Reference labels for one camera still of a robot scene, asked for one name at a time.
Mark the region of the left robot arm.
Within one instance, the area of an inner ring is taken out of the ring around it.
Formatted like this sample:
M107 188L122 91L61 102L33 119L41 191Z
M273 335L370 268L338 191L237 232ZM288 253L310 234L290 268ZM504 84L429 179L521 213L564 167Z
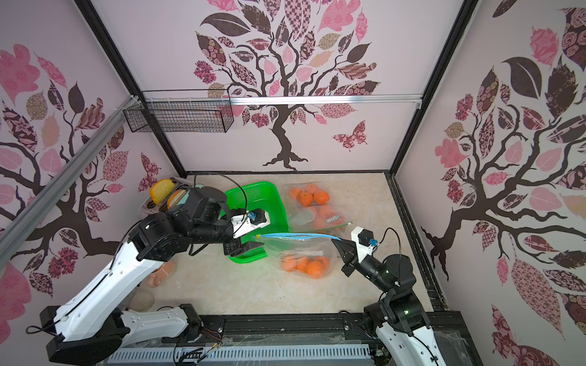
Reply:
M242 236L271 222L263 209L229 208L227 196L216 188L189 189L184 203L139 221L111 262L72 300L41 312L41 331L53 336L47 344L49 360L94 365L135 343L196 340L203 322L190 304L147 313L119 306L145 278L192 245L221 244L226 256L242 256L261 247L243 242Z

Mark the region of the blue zip clear bag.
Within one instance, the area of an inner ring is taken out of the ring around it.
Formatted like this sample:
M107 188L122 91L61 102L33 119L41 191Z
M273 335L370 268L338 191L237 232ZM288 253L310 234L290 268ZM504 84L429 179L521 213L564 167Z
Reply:
M269 233L256 236L263 244L268 260L278 270L304 278L321 279L340 263L340 254L332 240L321 233Z

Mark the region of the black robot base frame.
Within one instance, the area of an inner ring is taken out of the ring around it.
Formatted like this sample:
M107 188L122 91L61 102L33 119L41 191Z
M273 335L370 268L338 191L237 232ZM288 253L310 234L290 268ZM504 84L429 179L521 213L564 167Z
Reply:
M443 311L427 315L445 365L483 363L460 313ZM396 365L375 333L369 332L364 312L204 316L203 321L207 327L195 341L155 339L122 349L360 344L369 346L373 365Z

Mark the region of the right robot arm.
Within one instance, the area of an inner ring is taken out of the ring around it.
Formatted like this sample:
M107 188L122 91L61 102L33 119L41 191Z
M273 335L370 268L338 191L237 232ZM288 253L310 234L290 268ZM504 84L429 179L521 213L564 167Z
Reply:
M354 272L374 284L382 298L364 308L366 325L389 351L396 365L445 365L430 319L413 291L416 278L408 256L390 255L380 262L374 246L333 239L343 259L342 272Z

